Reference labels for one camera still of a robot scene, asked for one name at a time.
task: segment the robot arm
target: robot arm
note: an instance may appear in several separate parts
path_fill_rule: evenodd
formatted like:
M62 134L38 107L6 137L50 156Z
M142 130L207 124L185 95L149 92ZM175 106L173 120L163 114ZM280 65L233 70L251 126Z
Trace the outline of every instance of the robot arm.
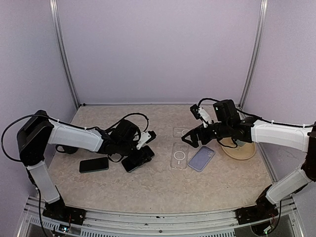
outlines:
M155 139L155 132L140 132L135 124L125 119L116 125L107 130L98 127L86 129L54 121L45 111L37 111L19 130L17 140L20 160L45 200L44 216L65 222L71 216L71 223L82 225L85 214L83 209L67 207L53 184L44 162L47 144L62 146L69 154L82 148L109 156L126 156L125 163L129 167L125 169L128 172L152 159L154 152L144 145Z
M206 145L212 139L220 141L231 137L238 144L242 142L271 143L292 147L306 152L306 161L302 167L267 187L258 197L256 206L240 208L236 211L240 224L254 222L277 215L275 204L293 193L299 192L311 181L316 182L316 127L286 126L268 123L259 117L246 117L241 120L232 100L224 100L213 104L219 122L207 123L205 126L204 109L193 105L190 109L196 119L203 124L192 129L182 137L182 140L193 147L198 142Z

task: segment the vent grille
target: vent grille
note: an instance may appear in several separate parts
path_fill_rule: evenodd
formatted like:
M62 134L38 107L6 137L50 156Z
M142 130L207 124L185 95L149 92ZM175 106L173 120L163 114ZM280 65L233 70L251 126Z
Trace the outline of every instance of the vent grille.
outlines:
M31 222L31 224L40 226L40 219L39 219L39 217L31 216L30 222ZM46 228L46 229L49 229L49 230L53 230L54 228L56 230L58 229L58 225L56 225L54 223L51 223L51 222L48 222L48 221L45 221L45 220L43 220L42 222L43 222L44 228Z
M30 223L40 226L39 217L31 216ZM59 227L58 224L55 224L51 221L46 221L46 220L43 220L43 226L49 230L53 230L53 229L57 230ZM93 231L93 230L85 229L84 226L82 226L81 233L78 236L80 237L144 237L141 235L120 235L120 234L112 234L112 233L101 232L101 231ZM185 237L236 237L236 235L235 235L234 230L228 230L228 231L212 232L212 233L207 233L203 235L185 235Z
M96 232L91 230L81 230L82 237L126 237L126 235L114 235L110 233L104 233L104 232ZM135 235L128 235L129 237L141 237L141 236L135 236ZM229 231L222 231L222 232L215 232L215 233L209 233L209 234L203 234L203 235L185 235L186 237L235 237L234 230Z

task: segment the phone screen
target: phone screen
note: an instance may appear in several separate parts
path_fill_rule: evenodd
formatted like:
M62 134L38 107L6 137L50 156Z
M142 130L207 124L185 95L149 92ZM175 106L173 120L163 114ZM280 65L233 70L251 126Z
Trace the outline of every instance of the phone screen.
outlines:
M188 162L188 166L197 172L201 172L214 155L215 151L208 147L202 146L201 149Z
M108 168L109 159L107 157L102 157L80 161L79 172L87 173L92 171L106 170Z

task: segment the circular magnet ring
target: circular magnet ring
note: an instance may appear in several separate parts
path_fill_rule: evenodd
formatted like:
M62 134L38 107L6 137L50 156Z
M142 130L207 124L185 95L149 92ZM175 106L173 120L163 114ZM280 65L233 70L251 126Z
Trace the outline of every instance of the circular magnet ring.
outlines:
M182 132L181 132L182 136L185 135L185 134L183 133L184 131L188 131L188 132L189 132L190 130L188 130L188 129L183 129Z
M178 159L178 158L176 157L176 154L177 154L177 153L182 153L182 154L183 154L183 158L182 158L182 159ZM176 160L184 160L185 157L186 157L186 154L185 154L183 151L176 151L176 152L173 154L173 157L174 157Z

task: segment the wire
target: wire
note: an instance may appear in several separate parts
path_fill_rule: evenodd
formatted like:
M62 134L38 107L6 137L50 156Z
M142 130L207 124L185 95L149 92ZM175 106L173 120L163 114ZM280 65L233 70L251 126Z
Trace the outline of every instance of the wire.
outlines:
M279 222L280 222L280 219L281 219L281 210L282 210L282 200L280 201L280 210L279 210L279 213L278 213L278 219L277 219L277 222L276 224L273 226L273 229L271 231L269 231L267 234L271 234L273 231L276 230Z
M268 235L271 234L273 231L275 231L276 228L277 228L277 226L278 226L278 224L279 224L279 222L280 222L280 219L281 219L281 211L282 211L282 200L280 201L280 208L279 208L278 219L277 219L276 223L275 223L275 216L272 215L272 224L270 225L270 227L272 227L272 229L271 229L270 231L267 231L266 233L263 233L262 235L257 235L257 234L255 234L254 232L253 232L253 233L254 233L256 236L262 237L262 236L268 236Z
M208 123L205 119L203 119L202 116L200 116L199 118L200 118L203 122L205 122L207 125L209 125L209 123Z
M231 146L228 146L228 145L224 145L223 143L221 143L220 142L220 140L219 139L216 139L216 141L221 145L221 146L223 146L223 147L228 147L228 148L237 148L238 147L238 144L234 141L234 139L232 138L232 141L233 141L233 143L234 143L234 147L231 147Z
M41 193L40 193L39 188L36 187L36 189L37 189L37 191L38 191L38 193L39 193L39 222L40 222L41 229L42 229L43 232L44 232L44 235L45 235L46 237L48 237L48 235L46 234L46 231L45 231L45 229L44 229L43 221L42 221L42 219L41 219L41 212L40 212Z
M111 127L109 127L108 129L113 128L113 127L116 126L121 120L123 120L123 119L125 119L125 118L127 118L128 116L131 116L131 115L141 115L141 116L143 116L143 117L146 119L146 121L147 121L147 125L146 125L146 128L145 128L144 131L146 131L146 130L148 129L148 126L149 126L149 119L148 119L148 117L147 117L146 115L144 115L144 114L142 114L142 113L131 113L131 114L125 115L123 118L121 118L118 122L116 122L115 124L113 124L113 125L112 125ZM27 118L33 118L33 117L50 119L50 120L52 120L52 121L54 121L54 122L58 122L58 123L61 123L61 124L63 124L63 125L67 125L67 126L70 126L70 127L74 127L74 128L78 128L78 129L83 129L83 130L92 130L92 129L95 129L95 128L100 129L100 128L97 127L97 126L90 127L90 128L84 128L84 127L76 126L76 125L73 125L73 124L70 124L70 123L67 123L67 122L59 121L58 119L52 118L52 117L47 116L47 115L26 115L26 116L23 116L23 117L17 119L16 121L12 122L11 124L9 124L9 125L4 129L4 131L3 131L2 135L1 135L1 148L2 148L2 151L3 151L4 155L5 155L7 158L9 158L10 160L15 161L15 162L21 162L21 160L15 159L15 158L11 157L11 156L6 152L6 150L4 149L3 140L4 140L4 135L5 135L5 133L9 130L9 128L11 128L13 125L15 125L16 123L18 123L19 121L22 121L22 120L27 119ZM139 139L140 139L140 135L141 135L140 130L138 129L137 132L138 132Z
M210 100L210 101L214 101L214 102L219 102L219 100L216 100L216 99L212 99L212 98L203 98L199 101L198 103L198 106L201 105L201 103L205 100ZM250 113L247 113L247 112L244 112L240 109L237 109L236 110L244 115L247 115L247 116L251 116L251 117L255 117L257 118L258 120L261 120L263 122L267 122L267 123L271 123L271 124L275 124L275 125L281 125L281 126L289 126L289 127L298 127L298 128L310 128L310 127L315 127L316 126L316 123L315 124L311 124L311 125L305 125L305 126L302 126L302 125L296 125L296 124L288 124L288 123L282 123L282 122L272 122L272 121L269 121L267 119L264 119L260 116L257 116L257 115L254 115L254 114L250 114Z
M146 132L146 130L148 129L148 126L149 126L149 118L142 114L142 113L130 113L130 114L127 114L125 115L124 117L122 117L119 121L117 121L116 123L114 123L112 126L110 126L109 128L107 128L106 130L110 130L111 128L115 127L116 125L118 125L123 119L129 117L129 116L132 116L132 115L140 115L140 116L143 116L146 121L147 121L147 125L146 125L146 128L144 129L144 132Z
M210 101L214 101L214 102L219 102L219 100L216 100L216 99L213 99L213 98L203 98L201 99L199 102L198 102L198 105L197 106L200 106L201 103L205 100L210 100Z
M68 229L69 230L70 230L70 227L71 227L70 221L71 221L71 214L69 215L69 222L68 222L68 225L69 225Z

